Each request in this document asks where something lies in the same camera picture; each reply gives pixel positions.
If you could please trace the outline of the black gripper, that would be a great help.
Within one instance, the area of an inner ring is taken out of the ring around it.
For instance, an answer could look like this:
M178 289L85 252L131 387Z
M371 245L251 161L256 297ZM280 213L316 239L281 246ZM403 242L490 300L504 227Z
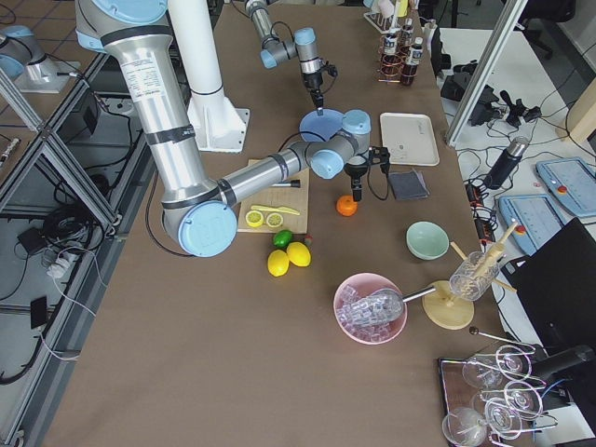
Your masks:
M328 61L317 60L301 64L301 71L303 83L310 93L317 115L323 115L324 97L320 92L323 84L323 74L327 73L335 78L338 75L336 67Z
M361 178L370 171L372 166L379 166L385 176L390 169L390 154L384 146L371 146L367 151L356 154L344 166L345 173L350 177L352 197L355 202L362 200Z

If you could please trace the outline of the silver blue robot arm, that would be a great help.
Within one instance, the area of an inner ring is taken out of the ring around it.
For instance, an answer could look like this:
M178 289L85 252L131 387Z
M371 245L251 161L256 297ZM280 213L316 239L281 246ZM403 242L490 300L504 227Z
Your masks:
M229 247L239 201L304 169L330 179L369 150L371 119L351 110L329 140L295 142L213 180L201 151L240 151L248 121L224 94L206 3L79 1L75 14L79 44L120 66L165 187L163 226L191 255Z
M268 6L272 1L250 0L244 2L246 14L259 35L260 58L266 69L273 69L286 61L299 61L303 84L308 91L318 116L323 116L323 74L334 82L338 75L336 67L323 60L318 53L317 37L311 27L293 32L281 20L272 22Z

